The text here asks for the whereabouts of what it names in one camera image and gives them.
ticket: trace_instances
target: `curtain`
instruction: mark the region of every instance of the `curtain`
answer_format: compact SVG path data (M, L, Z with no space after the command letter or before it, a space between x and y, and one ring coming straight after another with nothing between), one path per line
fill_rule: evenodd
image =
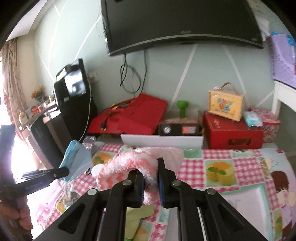
M7 106L11 122L18 129L21 125L18 118L19 111L25 111L27 105L17 62L17 38L15 38L7 41L2 48L2 74L4 77L4 104Z

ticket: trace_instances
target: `pink towel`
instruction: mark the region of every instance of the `pink towel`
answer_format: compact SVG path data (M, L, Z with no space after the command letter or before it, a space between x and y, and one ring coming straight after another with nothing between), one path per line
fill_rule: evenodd
M177 174L182 162L183 151L177 148L147 147L123 152L110 160L101 169L96 181L101 190L112 188L128 177L131 170L138 169L145 178L144 204L159 201L157 184L157 159L163 157L166 169Z

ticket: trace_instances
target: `blue face mask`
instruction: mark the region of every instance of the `blue face mask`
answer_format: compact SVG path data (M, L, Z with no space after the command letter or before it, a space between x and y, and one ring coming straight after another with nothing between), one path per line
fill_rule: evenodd
M60 165L69 170L69 175L60 180L70 182L80 174L84 173L88 168L93 167L91 153L78 141L71 141L64 155L64 159Z

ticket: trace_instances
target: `brown leather handle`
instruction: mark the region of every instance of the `brown leather handle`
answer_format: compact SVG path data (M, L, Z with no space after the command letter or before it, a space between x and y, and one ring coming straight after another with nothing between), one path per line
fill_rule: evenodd
M236 93L237 95L239 94L238 91L237 91L237 89L235 88L234 84L232 84L232 83L230 83L230 82L226 82L226 83L224 83L224 85L222 85L222 86L221 86L219 89L217 89L217 90L222 90L226 85L231 85L231 86L233 87L235 93Z

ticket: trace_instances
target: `yellow box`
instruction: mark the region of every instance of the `yellow box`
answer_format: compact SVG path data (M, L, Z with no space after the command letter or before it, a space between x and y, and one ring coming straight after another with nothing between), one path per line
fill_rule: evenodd
M233 91L222 90L222 87L209 91L209 113L220 115L234 121L240 121L243 112L244 95Z

